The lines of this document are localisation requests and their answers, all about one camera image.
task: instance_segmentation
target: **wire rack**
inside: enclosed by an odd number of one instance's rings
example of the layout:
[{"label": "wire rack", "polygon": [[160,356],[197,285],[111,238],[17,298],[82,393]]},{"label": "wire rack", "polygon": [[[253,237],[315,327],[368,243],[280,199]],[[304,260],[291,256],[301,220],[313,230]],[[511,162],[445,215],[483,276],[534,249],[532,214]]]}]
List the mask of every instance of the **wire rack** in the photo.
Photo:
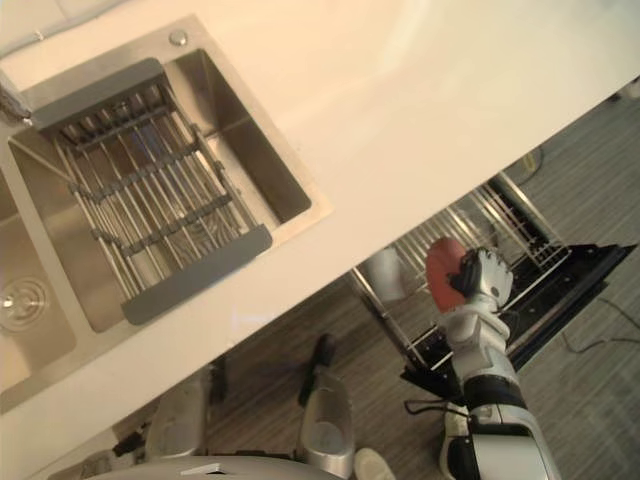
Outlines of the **wire rack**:
[{"label": "wire rack", "polygon": [[165,82],[83,113],[53,142],[127,299],[256,226]]},{"label": "wire rack", "polygon": [[466,249],[489,247],[505,258],[514,271],[506,309],[570,254],[540,212],[501,172],[389,246],[402,264],[408,291],[405,298],[383,302],[368,280],[367,262],[354,268],[352,283],[410,368],[437,371],[451,356],[435,324],[440,312],[431,299],[424,271],[429,247],[442,237],[455,238]]}]

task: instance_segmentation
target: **white countertop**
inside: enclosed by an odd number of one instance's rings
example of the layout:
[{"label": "white countertop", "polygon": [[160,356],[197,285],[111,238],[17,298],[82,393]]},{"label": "white countertop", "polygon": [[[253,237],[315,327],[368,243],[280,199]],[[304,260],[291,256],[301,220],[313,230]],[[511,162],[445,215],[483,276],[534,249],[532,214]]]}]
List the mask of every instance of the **white countertop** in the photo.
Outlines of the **white countertop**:
[{"label": "white countertop", "polygon": [[635,0],[135,0],[0,67],[22,90],[190,13],[334,211],[3,415],[3,479],[109,428],[640,74]]}]

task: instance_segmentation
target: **gray carpet floor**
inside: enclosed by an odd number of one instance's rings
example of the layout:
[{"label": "gray carpet floor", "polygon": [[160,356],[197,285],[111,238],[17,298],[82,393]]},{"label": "gray carpet floor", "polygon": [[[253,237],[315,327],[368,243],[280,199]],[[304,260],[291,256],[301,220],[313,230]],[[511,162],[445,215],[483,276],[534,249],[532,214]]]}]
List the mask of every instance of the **gray carpet floor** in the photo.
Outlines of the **gray carpet floor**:
[{"label": "gray carpet floor", "polygon": [[[544,151],[543,167],[523,189],[567,243],[640,240],[640,102],[598,106],[545,142]],[[602,296],[640,317],[640,250],[609,283]],[[378,450],[398,479],[442,478],[442,415],[404,412],[403,400],[429,395],[398,377],[401,358],[343,278],[228,353],[229,392],[212,413],[210,451],[292,451],[303,365],[325,332],[339,341],[334,370],[352,399],[357,445]],[[640,338],[600,301],[565,332],[576,347],[603,337]],[[608,343],[576,355],[558,336],[521,378],[564,478],[638,478],[638,345]]]}]

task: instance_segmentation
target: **drain strainer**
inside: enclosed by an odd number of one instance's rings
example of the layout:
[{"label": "drain strainer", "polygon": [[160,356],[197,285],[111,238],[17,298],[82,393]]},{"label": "drain strainer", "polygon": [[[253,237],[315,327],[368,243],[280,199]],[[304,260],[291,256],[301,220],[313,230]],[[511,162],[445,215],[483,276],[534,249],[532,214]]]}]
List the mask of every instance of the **drain strainer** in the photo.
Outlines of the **drain strainer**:
[{"label": "drain strainer", "polygon": [[10,332],[22,332],[31,327],[47,308],[47,288],[37,278],[20,278],[2,289],[0,302],[0,327]]}]

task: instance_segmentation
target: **gray rack handle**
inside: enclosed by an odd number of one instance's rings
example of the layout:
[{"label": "gray rack handle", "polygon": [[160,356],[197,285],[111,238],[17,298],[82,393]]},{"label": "gray rack handle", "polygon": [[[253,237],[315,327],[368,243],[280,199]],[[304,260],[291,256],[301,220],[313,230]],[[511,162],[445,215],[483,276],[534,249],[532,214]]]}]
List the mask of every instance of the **gray rack handle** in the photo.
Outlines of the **gray rack handle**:
[{"label": "gray rack handle", "polygon": [[271,244],[267,227],[258,225],[123,303],[124,315],[133,325],[142,325],[221,280]]},{"label": "gray rack handle", "polygon": [[160,62],[146,58],[39,108],[33,113],[33,125],[42,131],[63,121],[77,120],[100,104],[122,100],[132,91],[157,83],[163,76]]}]

